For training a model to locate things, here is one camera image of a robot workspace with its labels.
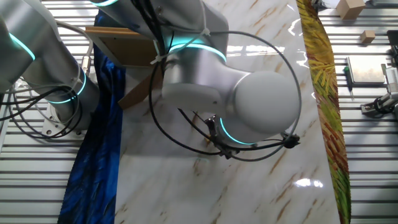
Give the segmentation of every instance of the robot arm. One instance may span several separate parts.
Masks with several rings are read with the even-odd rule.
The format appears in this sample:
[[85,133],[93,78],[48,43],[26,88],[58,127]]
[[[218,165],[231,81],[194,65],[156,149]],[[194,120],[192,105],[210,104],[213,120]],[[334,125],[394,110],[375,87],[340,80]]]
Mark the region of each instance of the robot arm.
[[[91,0],[121,25],[150,39],[153,33],[132,0]],[[299,114],[293,80],[274,72],[226,66],[228,35],[201,36],[184,30],[228,31],[228,22],[201,0],[152,0],[165,45],[171,45],[162,96],[181,109],[216,113],[215,135],[231,146],[253,145],[286,130]],[[167,26],[178,27],[172,31]]]
[[[38,0],[0,1],[0,49],[0,91],[10,89],[21,76],[32,87],[74,86],[82,105],[82,118],[76,128],[88,128],[90,113],[99,101],[99,89],[65,47],[55,19]],[[52,88],[35,91],[43,94]],[[77,100],[62,93],[56,92],[45,99],[56,109],[54,116],[65,122],[73,116],[70,102],[76,107]]]

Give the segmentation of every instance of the brown cardboard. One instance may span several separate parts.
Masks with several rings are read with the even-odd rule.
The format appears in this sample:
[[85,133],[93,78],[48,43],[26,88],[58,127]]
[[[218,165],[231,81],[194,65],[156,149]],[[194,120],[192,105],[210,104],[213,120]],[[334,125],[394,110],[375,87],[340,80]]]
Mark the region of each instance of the brown cardboard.
[[[152,89],[157,86],[160,86],[163,81],[162,72],[160,68],[157,69],[157,73],[155,74],[154,84]],[[142,82],[140,82],[136,87],[134,87],[126,96],[124,96],[121,100],[119,100],[119,106],[126,110],[140,102],[142,102],[149,94],[149,82],[150,75],[146,77]]]
[[370,44],[376,38],[374,30],[366,30],[361,34],[361,43]]
[[356,19],[364,8],[363,0],[340,0],[336,6],[342,20]]
[[[156,57],[152,40],[126,28],[87,27],[86,33],[108,58],[117,66],[151,67]],[[155,75],[154,87],[162,83],[160,69]],[[118,103],[128,109],[142,102],[149,94],[150,75],[134,87]]]

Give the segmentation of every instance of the white marble surface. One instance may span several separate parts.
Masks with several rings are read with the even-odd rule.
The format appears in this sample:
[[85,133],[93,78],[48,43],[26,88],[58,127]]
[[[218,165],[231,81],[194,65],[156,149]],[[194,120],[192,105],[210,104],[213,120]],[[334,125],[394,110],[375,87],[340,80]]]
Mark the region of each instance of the white marble surface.
[[[297,127],[301,144],[261,162],[199,156],[160,133],[145,101],[124,113],[115,223],[339,223],[295,1],[206,2],[227,17],[231,30],[256,34],[284,51],[298,75],[303,95]],[[231,36],[228,45],[246,49],[228,52],[228,65],[249,71],[272,70],[291,77],[274,52],[258,55],[247,51],[268,50],[258,47],[260,42]],[[134,73],[142,78],[146,72]],[[162,103],[159,91],[154,95],[155,112],[172,136],[189,146],[214,150],[176,108]],[[197,124],[206,130],[200,121]],[[268,152],[239,156],[255,158]]]

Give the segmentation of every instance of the blue fabric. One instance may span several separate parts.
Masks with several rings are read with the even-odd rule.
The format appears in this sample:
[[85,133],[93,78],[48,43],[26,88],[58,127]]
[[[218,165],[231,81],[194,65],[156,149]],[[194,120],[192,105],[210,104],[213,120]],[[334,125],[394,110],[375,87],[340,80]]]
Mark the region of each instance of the blue fabric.
[[[101,11],[95,25],[109,21]],[[118,68],[97,46],[94,65],[99,105],[81,145],[63,198],[58,223],[114,223],[124,96],[124,68]]]

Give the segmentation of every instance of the slotted metal table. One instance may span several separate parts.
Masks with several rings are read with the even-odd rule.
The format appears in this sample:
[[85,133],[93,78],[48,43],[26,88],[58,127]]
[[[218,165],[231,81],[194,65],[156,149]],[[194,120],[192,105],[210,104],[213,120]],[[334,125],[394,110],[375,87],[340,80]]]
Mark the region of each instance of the slotted metal table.
[[[56,19],[84,28],[92,26],[98,10],[89,1],[43,1]],[[386,32],[398,29],[398,9],[365,9],[354,22],[342,22],[334,9],[319,13],[335,53],[341,118],[351,179],[352,221],[355,224],[398,223],[398,127],[389,114],[369,119],[360,104],[387,93],[385,88],[347,89],[343,68],[349,55],[384,55],[390,49]],[[365,29],[376,31],[367,47],[359,44]],[[88,41],[59,28],[62,40],[80,63]],[[41,101],[44,112],[47,103]],[[25,117],[38,129],[43,117],[34,108]],[[81,141],[43,144],[6,123],[0,153],[0,223],[56,223],[68,175]]]

